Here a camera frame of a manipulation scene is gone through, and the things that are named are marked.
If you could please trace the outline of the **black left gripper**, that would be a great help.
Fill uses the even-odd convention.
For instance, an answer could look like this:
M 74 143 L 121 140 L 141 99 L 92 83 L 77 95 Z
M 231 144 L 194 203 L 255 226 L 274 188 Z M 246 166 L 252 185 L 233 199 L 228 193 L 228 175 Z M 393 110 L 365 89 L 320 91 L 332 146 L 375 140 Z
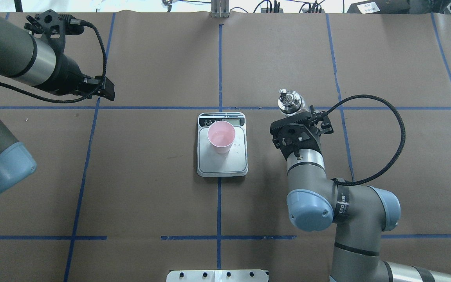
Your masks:
M 55 89 L 53 95 L 77 95 L 80 101 L 92 99 L 94 96 L 115 100 L 115 85 L 104 76 L 91 77 L 81 72 L 79 65 L 66 55 L 61 55 L 57 61 L 59 68 L 57 76 L 53 80 Z

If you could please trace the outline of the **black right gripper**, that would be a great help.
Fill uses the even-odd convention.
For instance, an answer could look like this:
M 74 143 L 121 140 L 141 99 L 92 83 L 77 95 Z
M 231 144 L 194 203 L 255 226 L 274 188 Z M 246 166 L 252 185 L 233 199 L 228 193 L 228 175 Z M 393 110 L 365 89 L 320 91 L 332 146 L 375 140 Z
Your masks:
M 315 110 L 313 105 L 308 107 L 311 117 L 308 118 L 310 128 L 315 128 L 316 134 L 333 134 L 334 129 L 330 118 L 329 112 Z

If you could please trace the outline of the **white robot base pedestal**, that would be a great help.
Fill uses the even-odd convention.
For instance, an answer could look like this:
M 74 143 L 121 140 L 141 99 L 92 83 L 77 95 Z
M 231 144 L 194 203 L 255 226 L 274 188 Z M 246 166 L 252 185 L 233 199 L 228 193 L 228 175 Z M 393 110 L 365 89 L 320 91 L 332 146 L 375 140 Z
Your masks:
M 261 269 L 206 269 L 170 271 L 167 282 L 269 282 L 269 272 Z

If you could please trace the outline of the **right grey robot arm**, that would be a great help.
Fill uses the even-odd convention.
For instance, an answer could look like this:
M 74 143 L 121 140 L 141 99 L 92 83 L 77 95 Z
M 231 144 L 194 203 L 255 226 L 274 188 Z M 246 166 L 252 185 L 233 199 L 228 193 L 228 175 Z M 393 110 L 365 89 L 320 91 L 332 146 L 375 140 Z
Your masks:
M 401 216 L 398 198 L 387 190 L 328 179 L 319 137 L 332 131 L 319 121 L 325 112 L 288 116 L 271 134 L 280 139 L 287 162 L 291 223 L 303 231 L 336 225 L 329 280 L 331 282 L 451 282 L 451 275 L 426 268 L 394 264 L 380 258 L 381 234 L 394 229 Z

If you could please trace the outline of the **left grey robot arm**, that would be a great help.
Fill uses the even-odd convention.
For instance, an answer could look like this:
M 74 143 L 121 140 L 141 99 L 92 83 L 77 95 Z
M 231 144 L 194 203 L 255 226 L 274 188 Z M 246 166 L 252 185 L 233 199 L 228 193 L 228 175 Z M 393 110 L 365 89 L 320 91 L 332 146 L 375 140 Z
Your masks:
M 101 74 L 84 73 L 68 53 L 66 40 L 85 29 L 94 32 L 101 52 Z M 0 14 L 0 107 L 21 107 L 24 98 L 42 103 L 74 104 L 98 96 L 115 99 L 107 78 L 107 47 L 86 19 L 48 9 L 27 15 L 23 27 Z M 0 194 L 36 171 L 26 146 L 0 119 Z

